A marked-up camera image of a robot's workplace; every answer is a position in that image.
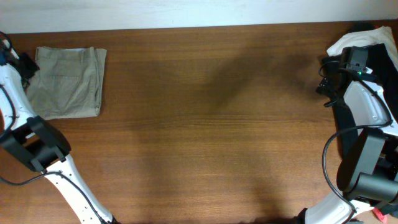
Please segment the khaki green shorts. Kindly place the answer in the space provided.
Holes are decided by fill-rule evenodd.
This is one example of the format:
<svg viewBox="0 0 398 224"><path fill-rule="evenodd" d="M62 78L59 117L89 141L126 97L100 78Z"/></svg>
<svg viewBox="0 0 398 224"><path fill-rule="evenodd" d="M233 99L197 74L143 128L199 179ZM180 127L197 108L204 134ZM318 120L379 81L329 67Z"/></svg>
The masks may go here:
<svg viewBox="0 0 398 224"><path fill-rule="evenodd" d="M37 47L39 70L30 79L27 98L46 120L100 114L106 49Z"/></svg>

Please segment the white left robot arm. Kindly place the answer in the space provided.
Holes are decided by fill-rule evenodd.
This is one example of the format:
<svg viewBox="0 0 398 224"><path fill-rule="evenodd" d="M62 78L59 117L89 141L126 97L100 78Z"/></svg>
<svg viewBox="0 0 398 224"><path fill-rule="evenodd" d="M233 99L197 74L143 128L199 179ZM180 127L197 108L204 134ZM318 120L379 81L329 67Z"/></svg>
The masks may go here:
<svg viewBox="0 0 398 224"><path fill-rule="evenodd" d="M116 223L114 215L98 201L79 174L65 136L32 109L24 85L38 69L27 54L14 50L7 34L1 33L1 117L4 123L1 147L38 174L21 185L46 178L81 223Z"/></svg>

